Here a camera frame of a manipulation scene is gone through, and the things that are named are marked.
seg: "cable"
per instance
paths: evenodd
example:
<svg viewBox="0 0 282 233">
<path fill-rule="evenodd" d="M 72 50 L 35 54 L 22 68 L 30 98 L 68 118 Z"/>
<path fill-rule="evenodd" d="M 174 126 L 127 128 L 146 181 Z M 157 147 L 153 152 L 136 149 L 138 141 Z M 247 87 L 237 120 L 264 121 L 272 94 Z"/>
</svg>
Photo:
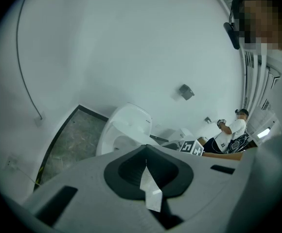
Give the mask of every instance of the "cable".
<svg viewBox="0 0 282 233">
<path fill-rule="evenodd" d="M 221 152 L 218 152 L 218 151 L 215 150 L 214 147 L 213 147 L 213 142 L 218 138 L 218 136 L 219 136 L 220 134 L 218 134 L 217 137 L 216 137 L 215 139 L 213 139 L 213 141 L 211 142 L 211 147 L 212 147 L 212 149 L 213 149 L 214 151 L 216 151 L 217 153 L 224 153 L 224 152 L 222 152 L 222 151 L 221 151 Z"/>
<path fill-rule="evenodd" d="M 31 95 L 30 95 L 30 92 L 29 92 L 29 90 L 28 90 L 28 87 L 26 86 L 26 83 L 25 83 L 25 80 L 24 80 L 24 77 L 23 77 L 23 73 L 22 73 L 22 69 L 21 69 L 21 65 L 20 65 L 19 49 L 18 49 L 18 31 L 19 31 L 20 17 L 21 17 L 22 8 L 23 8 L 23 6 L 24 6 L 24 2 L 25 2 L 25 0 L 23 0 L 22 5 L 21 5 L 21 8 L 20 8 L 19 17 L 18 17 L 18 21 L 17 21 L 17 29 L 16 29 L 17 59 L 18 59 L 18 65 L 19 65 L 19 70 L 20 70 L 21 78 L 22 78 L 24 87 L 25 87 L 25 89 L 26 89 L 26 92 L 27 92 L 28 95 L 29 95 L 29 98 L 30 98 L 30 100 L 31 100 L 31 102 L 32 102 L 32 105 L 34 106 L 34 108 L 36 109 L 37 113 L 39 114 L 40 119 L 43 120 L 42 115 L 41 115 L 40 112 L 38 111 L 37 107 L 35 106 L 35 104 L 34 104 L 32 98 L 31 98 Z"/>
<path fill-rule="evenodd" d="M 17 170 L 19 170 L 20 172 L 22 172 L 26 177 L 28 177 L 34 184 L 40 185 L 39 183 L 36 183 L 34 180 L 31 179 L 31 177 L 29 175 L 27 175 L 25 172 L 23 172 L 19 167 L 17 167 Z"/>
</svg>

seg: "toilet bowl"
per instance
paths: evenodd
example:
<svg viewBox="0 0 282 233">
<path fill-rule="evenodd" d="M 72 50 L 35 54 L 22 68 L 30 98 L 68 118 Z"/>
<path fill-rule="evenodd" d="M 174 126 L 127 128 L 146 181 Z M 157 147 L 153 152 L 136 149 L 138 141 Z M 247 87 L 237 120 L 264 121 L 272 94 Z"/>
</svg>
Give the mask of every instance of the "toilet bowl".
<svg viewBox="0 0 282 233">
<path fill-rule="evenodd" d="M 97 146 L 96 156 L 138 145 L 158 145 L 150 137 L 152 118 L 142 108 L 127 103 L 119 107 L 107 121 Z"/>
</svg>

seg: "white t-shirt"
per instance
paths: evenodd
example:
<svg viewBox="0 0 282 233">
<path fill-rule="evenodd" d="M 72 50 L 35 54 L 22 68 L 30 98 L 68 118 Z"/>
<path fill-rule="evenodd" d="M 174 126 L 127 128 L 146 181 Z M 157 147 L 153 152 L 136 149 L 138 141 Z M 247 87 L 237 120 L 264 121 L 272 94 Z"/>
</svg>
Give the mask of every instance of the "white t-shirt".
<svg viewBox="0 0 282 233">
<path fill-rule="evenodd" d="M 235 120 L 231 125 L 229 125 L 232 134 L 226 134 L 222 131 L 216 138 L 215 142 L 217 143 L 219 149 L 222 152 L 225 152 L 228 149 L 228 145 L 231 140 L 235 140 L 238 137 L 242 136 L 245 133 L 247 124 L 243 119 Z"/>
</svg>

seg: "wall outlet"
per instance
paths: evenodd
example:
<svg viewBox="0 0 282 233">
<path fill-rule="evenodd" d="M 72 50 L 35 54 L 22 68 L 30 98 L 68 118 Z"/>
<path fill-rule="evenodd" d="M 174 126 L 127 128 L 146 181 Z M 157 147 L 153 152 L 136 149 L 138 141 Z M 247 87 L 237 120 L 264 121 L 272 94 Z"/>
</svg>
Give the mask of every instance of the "wall outlet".
<svg viewBox="0 0 282 233">
<path fill-rule="evenodd" d="M 45 117 L 45 112 L 41 113 L 42 119 L 40 118 L 40 116 L 38 115 L 37 117 L 34 118 L 34 122 L 36 124 L 36 126 L 39 128 L 40 126 L 42 126 L 43 122 L 46 120 Z"/>
<path fill-rule="evenodd" d="M 7 158 L 7 162 L 4 170 L 14 171 L 17 169 L 17 164 L 18 164 L 18 158 L 15 155 L 11 154 Z"/>
</svg>

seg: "toilet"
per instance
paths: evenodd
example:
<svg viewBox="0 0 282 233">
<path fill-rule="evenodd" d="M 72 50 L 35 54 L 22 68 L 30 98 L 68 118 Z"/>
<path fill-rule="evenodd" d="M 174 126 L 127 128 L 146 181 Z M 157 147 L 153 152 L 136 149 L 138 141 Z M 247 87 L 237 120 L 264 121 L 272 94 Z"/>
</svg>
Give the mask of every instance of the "toilet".
<svg viewBox="0 0 282 233">
<path fill-rule="evenodd" d="M 96 156 L 120 150 L 127 145 L 158 145 L 150 137 L 151 129 L 152 118 L 145 110 L 132 103 L 118 107 L 102 131 Z"/>
</svg>

